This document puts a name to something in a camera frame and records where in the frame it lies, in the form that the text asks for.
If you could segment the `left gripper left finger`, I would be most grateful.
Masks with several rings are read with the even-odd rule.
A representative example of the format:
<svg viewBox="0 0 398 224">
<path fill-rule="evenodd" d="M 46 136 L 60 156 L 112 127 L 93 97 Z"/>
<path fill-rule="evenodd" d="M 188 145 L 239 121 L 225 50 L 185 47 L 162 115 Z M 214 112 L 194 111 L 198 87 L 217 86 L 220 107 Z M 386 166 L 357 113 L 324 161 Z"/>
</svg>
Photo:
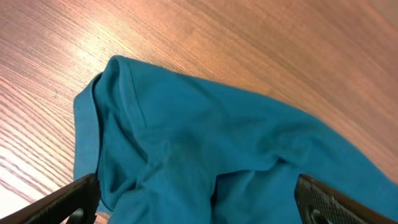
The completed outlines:
<svg viewBox="0 0 398 224">
<path fill-rule="evenodd" d="M 96 174 L 84 177 L 1 219 L 1 224 L 94 224 L 101 191 Z"/>
</svg>

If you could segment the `blue t-shirt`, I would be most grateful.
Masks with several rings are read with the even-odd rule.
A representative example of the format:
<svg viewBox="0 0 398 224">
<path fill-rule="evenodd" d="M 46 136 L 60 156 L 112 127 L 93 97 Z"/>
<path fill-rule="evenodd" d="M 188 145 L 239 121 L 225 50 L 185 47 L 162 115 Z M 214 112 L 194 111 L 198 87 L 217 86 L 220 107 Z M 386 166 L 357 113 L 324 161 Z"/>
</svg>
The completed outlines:
<svg viewBox="0 0 398 224">
<path fill-rule="evenodd" d="M 74 177 L 110 223 L 300 223 L 306 173 L 397 219 L 397 186 L 319 119 L 250 91 L 114 56 L 75 98 Z"/>
</svg>

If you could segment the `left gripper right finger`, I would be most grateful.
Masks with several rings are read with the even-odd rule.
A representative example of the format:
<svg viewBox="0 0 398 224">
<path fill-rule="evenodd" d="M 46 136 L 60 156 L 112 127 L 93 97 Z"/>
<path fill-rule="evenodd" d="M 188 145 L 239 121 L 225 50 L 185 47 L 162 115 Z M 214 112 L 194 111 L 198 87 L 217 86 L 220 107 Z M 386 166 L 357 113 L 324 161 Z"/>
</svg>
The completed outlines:
<svg viewBox="0 0 398 224">
<path fill-rule="evenodd" d="M 397 224 L 306 174 L 294 198 L 303 224 Z"/>
</svg>

